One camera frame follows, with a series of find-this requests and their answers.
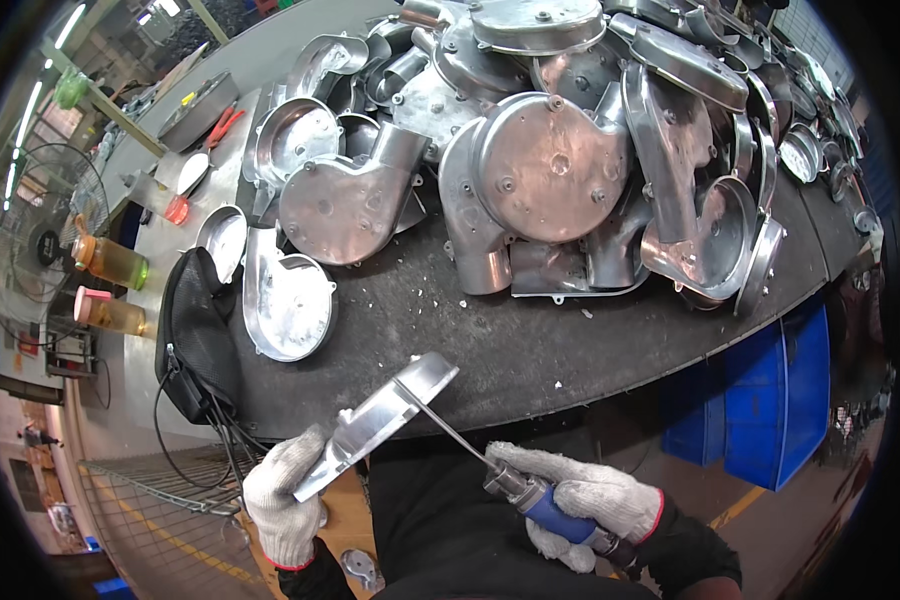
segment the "pile of metal parts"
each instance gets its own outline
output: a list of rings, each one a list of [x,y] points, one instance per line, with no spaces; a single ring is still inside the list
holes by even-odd
[[[256,233],[359,266],[424,218],[435,168],[466,294],[560,304],[653,272],[750,315],[787,235],[778,149],[804,182],[859,156],[821,66],[767,34],[690,0],[406,0],[367,38],[318,35],[273,87],[242,163]],[[817,145],[800,171],[789,156]]]

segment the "gloved hand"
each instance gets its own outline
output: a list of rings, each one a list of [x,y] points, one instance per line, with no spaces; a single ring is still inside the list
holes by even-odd
[[[504,460],[525,474],[555,485],[553,501],[571,517],[592,518],[607,531],[633,544],[654,532],[663,512],[663,492],[637,481],[632,475],[604,464],[578,462],[543,450],[527,450],[508,441],[492,441],[486,447],[490,459]],[[577,573],[596,565],[589,546],[570,543],[527,519],[527,534],[548,559],[560,559]]]
[[[243,501],[260,532],[260,546],[277,568],[296,571],[314,558],[314,537],[321,524],[321,501],[294,498],[300,480],[324,452],[320,427],[281,441],[243,480]]]

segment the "pink bottle cap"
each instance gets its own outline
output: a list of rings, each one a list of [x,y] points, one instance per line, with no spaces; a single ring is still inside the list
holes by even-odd
[[[91,302],[87,298],[112,300],[113,294],[105,290],[93,290],[84,285],[76,288],[76,299],[73,301],[73,320],[78,323],[86,323],[90,317]]]

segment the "black mesh bag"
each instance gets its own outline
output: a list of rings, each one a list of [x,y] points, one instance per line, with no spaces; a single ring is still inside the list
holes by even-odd
[[[240,273],[234,273],[233,281],[239,279]],[[214,398],[223,412],[236,414],[244,382],[227,329],[236,301],[236,290],[217,279],[204,247],[187,250],[169,272],[154,369],[170,401],[192,424],[211,425],[207,413]]]

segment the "black sleeve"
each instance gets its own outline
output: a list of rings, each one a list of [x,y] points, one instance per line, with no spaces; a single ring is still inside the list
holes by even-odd
[[[637,547],[637,560],[641,567],[649,567],[664,600],[711,577],[729,577],[743,588],[737,553],[707,525],[684,514],[666,494],[660,522]]]
[[[327,545],[313,539],[313,560],[298,571],[276,569],[280,592],[290,600],[356,600],[344,570],[337,564]]]

